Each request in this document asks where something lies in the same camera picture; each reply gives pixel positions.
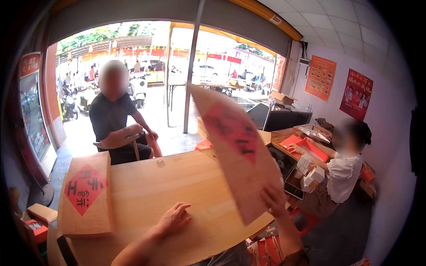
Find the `white shirt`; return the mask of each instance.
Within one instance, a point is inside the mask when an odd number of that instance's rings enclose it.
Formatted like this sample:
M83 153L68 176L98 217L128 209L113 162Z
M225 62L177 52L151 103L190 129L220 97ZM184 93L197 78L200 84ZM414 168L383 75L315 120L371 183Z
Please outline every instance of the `white shirt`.
M65 77L65 84L69 85L70 82L71 82L71 77L70 76L66 76Z
M330 160L327 167L329 171L328 195L332 201L343 203L354 190L363 167L363 157L359 154L355 157L345 158L336 152L334 159Z

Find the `white box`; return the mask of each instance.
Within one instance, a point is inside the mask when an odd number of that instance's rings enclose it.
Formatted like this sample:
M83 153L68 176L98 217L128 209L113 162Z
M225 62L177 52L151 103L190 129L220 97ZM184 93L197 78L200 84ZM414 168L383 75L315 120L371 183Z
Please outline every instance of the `white box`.
M315 166L307 176L318 183L321 183L324 180L325 172L321 167Z

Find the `orange poster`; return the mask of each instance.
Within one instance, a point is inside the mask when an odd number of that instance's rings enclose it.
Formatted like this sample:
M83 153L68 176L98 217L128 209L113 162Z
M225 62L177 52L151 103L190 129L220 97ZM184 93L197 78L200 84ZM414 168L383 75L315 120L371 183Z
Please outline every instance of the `orange poster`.
M336 62L313 55L305 92L327 102L335 73Z

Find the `red label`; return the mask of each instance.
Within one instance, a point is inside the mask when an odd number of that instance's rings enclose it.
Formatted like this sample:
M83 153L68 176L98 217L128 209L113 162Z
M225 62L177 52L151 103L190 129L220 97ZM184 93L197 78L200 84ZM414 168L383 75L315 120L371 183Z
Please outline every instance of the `red label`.
M245 117L217 102L203 116L203 121L207 131L220 136L252 164L256 163L257 131Z
M78 213L83 216L107 186L107 179L86 164L65 185L63 192Z

